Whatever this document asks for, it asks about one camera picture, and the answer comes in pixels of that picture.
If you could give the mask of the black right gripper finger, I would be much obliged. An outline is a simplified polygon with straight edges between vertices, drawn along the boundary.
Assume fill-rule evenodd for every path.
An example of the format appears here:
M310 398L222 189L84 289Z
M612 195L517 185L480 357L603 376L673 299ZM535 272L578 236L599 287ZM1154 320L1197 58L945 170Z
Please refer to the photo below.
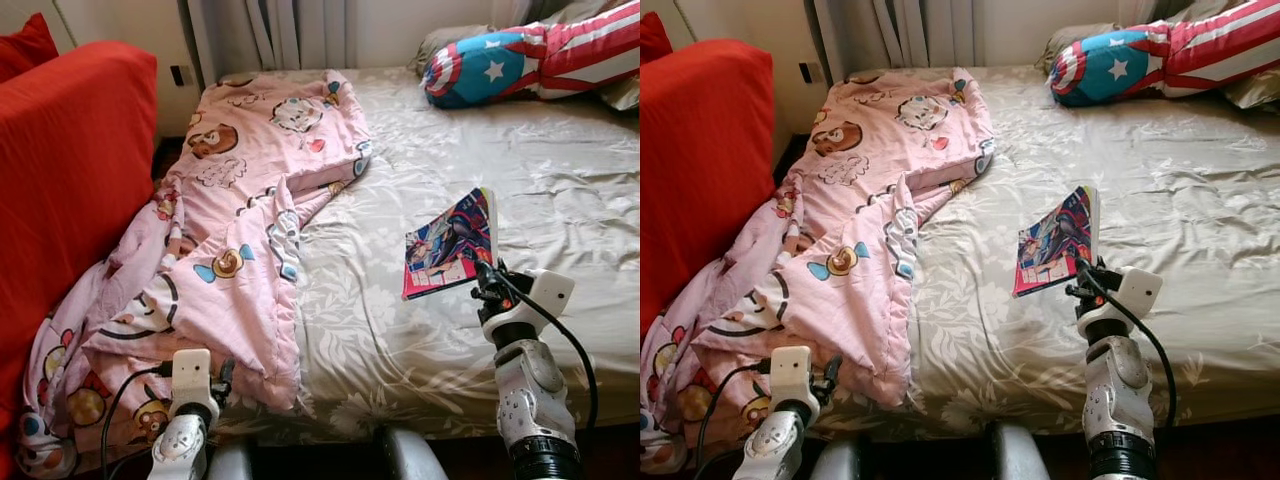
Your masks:
M475 266L477 284L471 289L471 297L480 301L506 301L503 271L481 259L475 261Z
M1097 291L1094 284L1094 278L1092 276L1092 266L1078 255L1071 256L1073 265L1075 266L1075 284L1068 284L1065 293L1075 298L1098 298L1101 293Z

